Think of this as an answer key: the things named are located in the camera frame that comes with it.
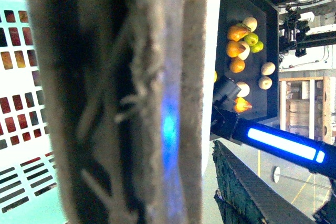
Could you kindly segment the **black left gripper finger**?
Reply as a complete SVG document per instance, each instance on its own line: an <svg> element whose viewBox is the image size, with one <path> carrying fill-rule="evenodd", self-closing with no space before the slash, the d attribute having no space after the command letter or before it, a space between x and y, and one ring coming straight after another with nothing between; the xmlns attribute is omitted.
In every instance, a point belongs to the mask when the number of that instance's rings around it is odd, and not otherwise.
<svg viewBox="0 0 336 224"><path fill-rule="evenodd" d="M314 223L271 189L221 141L214 141L218 189L215 200L223 223Z"/></svg>

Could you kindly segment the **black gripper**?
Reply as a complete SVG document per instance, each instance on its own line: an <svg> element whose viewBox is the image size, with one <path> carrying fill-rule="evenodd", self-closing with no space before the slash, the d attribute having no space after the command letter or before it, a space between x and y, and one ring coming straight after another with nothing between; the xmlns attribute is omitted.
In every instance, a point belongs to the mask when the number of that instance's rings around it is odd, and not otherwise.
<svg viewBox="0 0 336 224"><path fill-rule="evenodd" d="M241 88L231 78L222 76L214 83L213 107L232 111L240 91Z"/></svg>

